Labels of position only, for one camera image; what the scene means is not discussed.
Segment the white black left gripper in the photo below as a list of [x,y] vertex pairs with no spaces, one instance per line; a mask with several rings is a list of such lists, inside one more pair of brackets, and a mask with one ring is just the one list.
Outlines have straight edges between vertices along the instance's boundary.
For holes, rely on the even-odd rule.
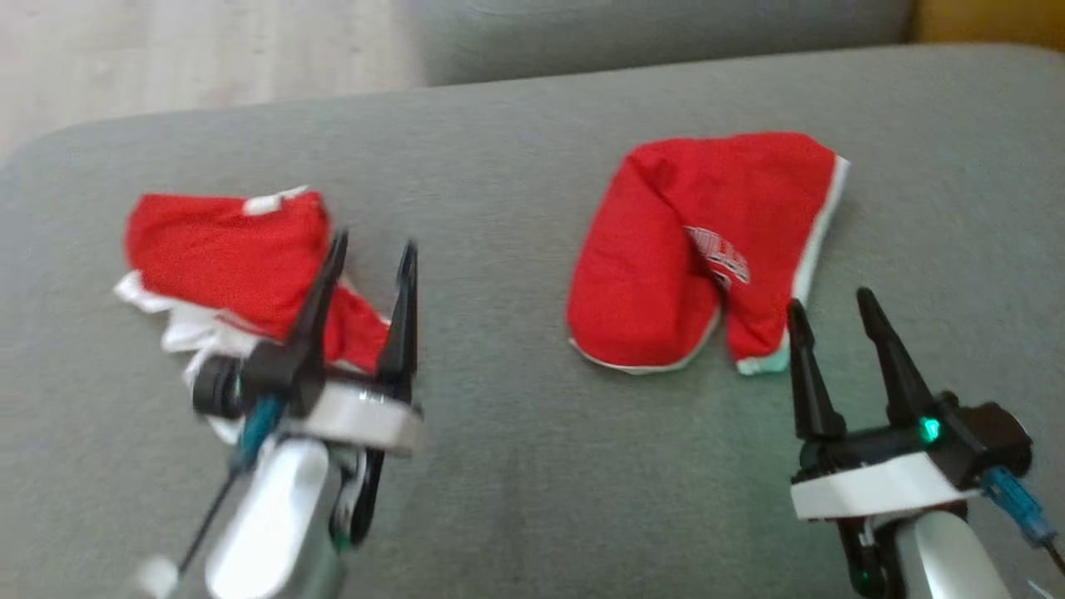
[[255,401],[245,432],[263,439],[315,439],[341,453],[341,497],[331,534],[358,546],[375,516],[384,456],[409,458],[422,446],[424,415],[414,402],[417,371],[417,246],[407,242],[397,296],[374,374],[324,363],[324,327],[349,248],[335,229],[285,346],[260,344],[242,367],[242,391]]

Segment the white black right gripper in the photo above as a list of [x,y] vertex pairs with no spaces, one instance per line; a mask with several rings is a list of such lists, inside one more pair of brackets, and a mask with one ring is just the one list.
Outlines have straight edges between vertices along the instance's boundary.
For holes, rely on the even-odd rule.
[[892,426],[847,431],[815,359],[809,318],[791,300],[789,372],[802,442],[794,515],[837,528],[857,595],[974,596],[978,538],[967,518],[977,488],[964,471],[973,437],[958,417],[925,417],[935,398],[872,289],[857,289],[857,306]]

